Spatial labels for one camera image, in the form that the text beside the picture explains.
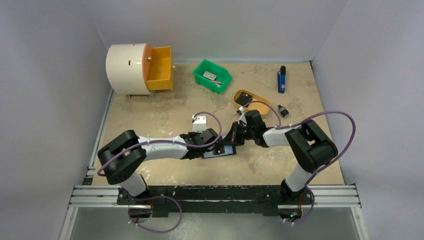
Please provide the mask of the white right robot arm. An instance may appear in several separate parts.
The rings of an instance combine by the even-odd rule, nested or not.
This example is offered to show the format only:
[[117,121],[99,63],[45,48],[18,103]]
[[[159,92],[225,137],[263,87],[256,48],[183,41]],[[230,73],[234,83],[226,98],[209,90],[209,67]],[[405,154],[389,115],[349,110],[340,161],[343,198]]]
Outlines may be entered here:
[[263,148],[291,148],[297,164],[291,174],[281,182],[280,191],[282,200],[288,204],[300,198],[301,191],[308,185],[313,173],[338,155],[336,145],[314,120],[292,128],[267,127],[258,110],[241,114],[240,119],[232,123],[222,143],[242,146],[246,140],[252,140]]

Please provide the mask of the navy blue card holder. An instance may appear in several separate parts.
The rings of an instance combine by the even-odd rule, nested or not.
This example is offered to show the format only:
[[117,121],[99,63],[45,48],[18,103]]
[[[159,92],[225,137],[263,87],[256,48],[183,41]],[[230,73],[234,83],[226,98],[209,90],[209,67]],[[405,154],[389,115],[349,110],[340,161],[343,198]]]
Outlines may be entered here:
[[206,151],[201,158],[202,159],[209,159],[209,158],[219,158],[219,157],[226,157],[226,156],[232,156],[237,154],[236,147],[234,145],[230,144],[223,144],[219,145],[220,142],[226,138],[226,134],[222,135],[218,142],[216,142],[214,145],[210,146],[208,148],[208,151]]

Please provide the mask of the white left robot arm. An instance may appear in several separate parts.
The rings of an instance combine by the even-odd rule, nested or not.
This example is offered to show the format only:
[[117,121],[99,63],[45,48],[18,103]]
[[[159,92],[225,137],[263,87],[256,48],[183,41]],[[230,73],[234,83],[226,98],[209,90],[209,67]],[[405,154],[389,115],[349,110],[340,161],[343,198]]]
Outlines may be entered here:
[[110,185],[120,185],[132,201],[142,205],[148,201],[149,191],[146,181],[137,173],[141,163],[200,158],[220,138],[221,134],[212,128],[171,138],[141,137],[134,130],[126,130],[97,152],[101,164],[97,175],[106,177]]

